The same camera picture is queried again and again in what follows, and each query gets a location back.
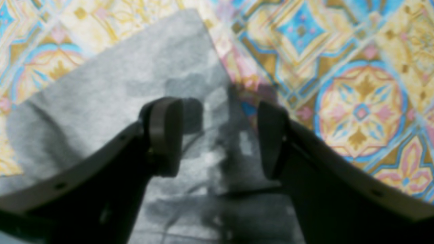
patterned tablecloth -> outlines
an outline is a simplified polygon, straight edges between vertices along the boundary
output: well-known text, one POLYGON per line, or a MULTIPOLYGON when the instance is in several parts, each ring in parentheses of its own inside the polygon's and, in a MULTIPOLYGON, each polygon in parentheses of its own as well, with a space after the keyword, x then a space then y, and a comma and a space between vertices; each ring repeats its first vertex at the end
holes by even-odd
POLYGON ((0 172, 21 173, 15 106, 187 7, 253 126, 259 99, 278 99, 356 167, 434 202, 434 0, 0 0, 0 172))

screw hole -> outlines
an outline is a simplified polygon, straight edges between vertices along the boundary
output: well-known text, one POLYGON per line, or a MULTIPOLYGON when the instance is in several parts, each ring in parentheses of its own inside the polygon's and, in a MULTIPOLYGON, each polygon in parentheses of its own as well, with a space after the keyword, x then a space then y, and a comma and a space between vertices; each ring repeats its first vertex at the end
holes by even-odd
POLYGON ((383 193, 381 191, 371 189, 371 193, 379 198, 383 197, 383 193))
POLYGON ((56 184, 55 186, 54 186, 54 189, 56 189, 56 190, 62 190, 63 188, 65 188, 66 187, 66 183, 65 182, 62 182, 62 183, 58 183, 58 184, 56 184))

gray fabric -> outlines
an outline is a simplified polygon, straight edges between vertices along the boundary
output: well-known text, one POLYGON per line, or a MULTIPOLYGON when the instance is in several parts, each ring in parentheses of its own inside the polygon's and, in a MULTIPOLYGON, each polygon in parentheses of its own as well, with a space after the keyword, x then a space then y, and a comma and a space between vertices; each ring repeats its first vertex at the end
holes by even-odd
POLYGON ((203 112, 186 100, 190 146, 180 172, 152 179, 130 243, 302 242, 288 198, 215 196, 276 183, 264 178, 255 135, 194 10, 159 21, 14 110, 8 136, 25 175, 0 179, 1 194, 80 163, 162 96, 196 98, 203 112))

colorful patterned surface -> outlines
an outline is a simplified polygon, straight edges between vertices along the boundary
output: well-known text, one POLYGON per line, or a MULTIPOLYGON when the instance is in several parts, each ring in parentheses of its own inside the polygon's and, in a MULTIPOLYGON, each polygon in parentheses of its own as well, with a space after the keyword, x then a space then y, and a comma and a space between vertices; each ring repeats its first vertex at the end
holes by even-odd
POLYGON ((237 40, 228 70, 257 71, 235 79, 253 122, 268 84, 350 163, 434 202, 433 0, 209 1, 237 40))
POLYGON ((188 7, 253 125, 260 99, 279 100, 356 167, 434 202, 433 0, 0 0, 0 172, 21 173, 15 106, 188 7))

gray cloth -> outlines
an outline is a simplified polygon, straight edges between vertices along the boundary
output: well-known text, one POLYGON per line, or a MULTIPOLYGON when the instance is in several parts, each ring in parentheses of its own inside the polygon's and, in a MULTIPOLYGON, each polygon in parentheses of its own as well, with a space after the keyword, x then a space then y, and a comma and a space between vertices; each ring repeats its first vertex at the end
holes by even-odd
POLYGON ((80 163, 162 96, 203 108, 186 100, 180 172, 151 180, 130 243, 302 242, 288 198, 216 196, 276 182, 262 173, 256 137, 195 10, 160 20, 12 111, 8 136, 25 175, 0 179, 0 193, 80 163))

